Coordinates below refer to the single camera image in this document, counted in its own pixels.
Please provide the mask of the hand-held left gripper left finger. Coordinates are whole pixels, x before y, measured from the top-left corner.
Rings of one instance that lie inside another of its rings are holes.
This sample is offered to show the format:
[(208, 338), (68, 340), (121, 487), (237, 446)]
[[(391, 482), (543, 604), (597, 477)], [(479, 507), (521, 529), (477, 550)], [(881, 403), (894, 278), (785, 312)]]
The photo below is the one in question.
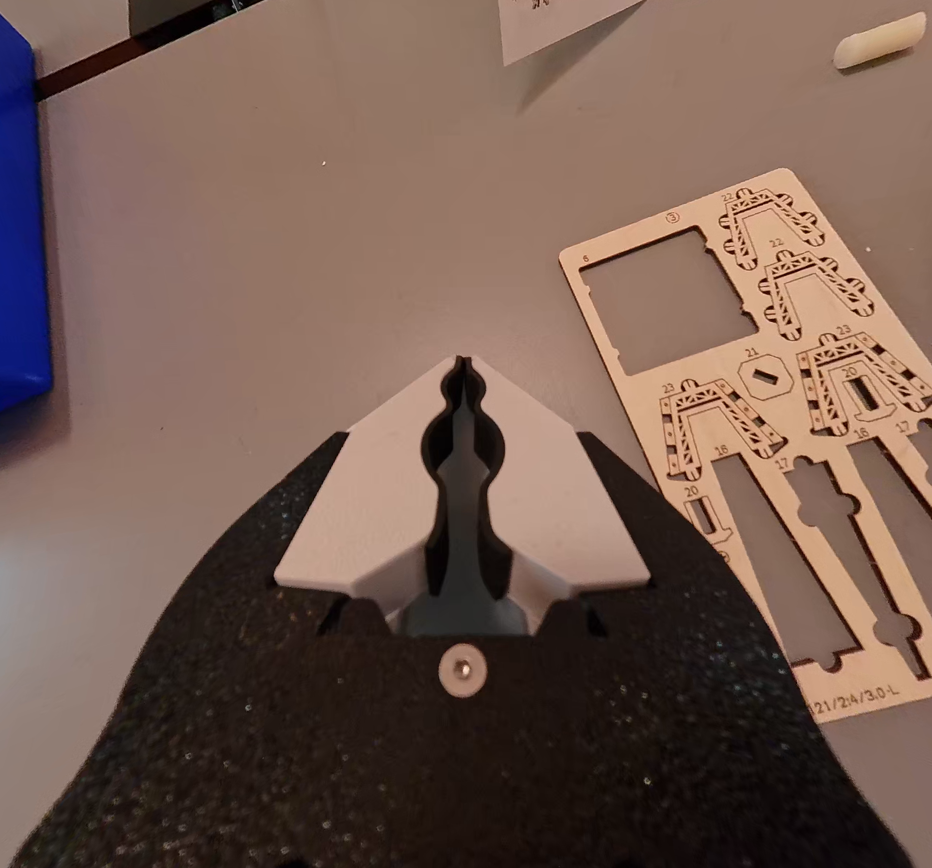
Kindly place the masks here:
[(281, 586), (372, 601), (437, 594), (449, 563), (447, 494), (464, 358), (449, 357), (353, 425), (274, 572)]

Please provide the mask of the grey desk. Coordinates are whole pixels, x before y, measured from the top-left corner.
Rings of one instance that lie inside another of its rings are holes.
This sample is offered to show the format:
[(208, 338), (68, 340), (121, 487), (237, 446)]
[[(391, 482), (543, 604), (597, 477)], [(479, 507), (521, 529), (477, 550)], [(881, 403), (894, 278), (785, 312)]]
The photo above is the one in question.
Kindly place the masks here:
[(2, 418), (2, 866), (171, 596), (332, 432), (476, 353), (647, 480), (559, 252), (792, 170), (930, 340), (930, 0), (264, 0), (42, 106), (55, 391)]

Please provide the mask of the blue storage bin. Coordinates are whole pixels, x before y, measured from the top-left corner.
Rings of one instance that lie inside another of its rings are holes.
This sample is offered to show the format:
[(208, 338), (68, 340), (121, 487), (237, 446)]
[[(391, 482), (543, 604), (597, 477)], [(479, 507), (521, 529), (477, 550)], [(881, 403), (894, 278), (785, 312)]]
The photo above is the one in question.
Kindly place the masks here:
[(35, 60), (1, 20), (1, 410), (52, 387)]

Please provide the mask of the white wax cylinder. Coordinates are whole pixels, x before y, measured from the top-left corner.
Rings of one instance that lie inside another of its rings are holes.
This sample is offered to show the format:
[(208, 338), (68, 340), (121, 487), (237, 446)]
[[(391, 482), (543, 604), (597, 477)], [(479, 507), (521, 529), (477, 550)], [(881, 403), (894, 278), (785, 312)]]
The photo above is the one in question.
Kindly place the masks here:
[(833, 67), (845, 71), (877, 59), (911, 50), (926, 34), (926, 12), (872, 27), (842, 39), (833, 54)]

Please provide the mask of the laser-cut wooden parts sheet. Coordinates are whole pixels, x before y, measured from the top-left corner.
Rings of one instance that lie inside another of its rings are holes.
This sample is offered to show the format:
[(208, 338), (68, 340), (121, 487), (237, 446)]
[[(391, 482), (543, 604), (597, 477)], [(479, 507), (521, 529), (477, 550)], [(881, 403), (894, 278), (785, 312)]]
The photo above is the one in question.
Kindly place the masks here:
[[(583, 271), (690, 232), (757, 331), (629, 373)], [(853, 637), (829, 670), (794, 664), (815, 721), (930, 699), (930, 609), (851, 453), (876, 442), (930, 508), (928, 467), (912, 441), (930, 422), (930, 362), (798, 177), (776, 169), (570, 246), (559, 261), (660, 493), (730, 564), (782, 643), (713, 469), (738, 457)], [(800, 519), (786, 479), (798, 458), (826, 466), (853, 498), (854, 531), (882, 593), (914, 625), (918, 672), (882, 643), (842, 559)]]

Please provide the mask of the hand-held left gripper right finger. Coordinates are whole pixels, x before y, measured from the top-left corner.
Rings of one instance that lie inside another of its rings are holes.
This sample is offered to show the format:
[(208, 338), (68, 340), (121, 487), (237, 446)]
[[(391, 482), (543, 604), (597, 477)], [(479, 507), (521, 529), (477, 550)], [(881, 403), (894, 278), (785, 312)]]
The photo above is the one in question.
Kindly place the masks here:
[(649, 570), (574, 428), (481, 359), (462, 363), (488, 471), (478, 545), (491, 595), (562, 601), (646, 584)]

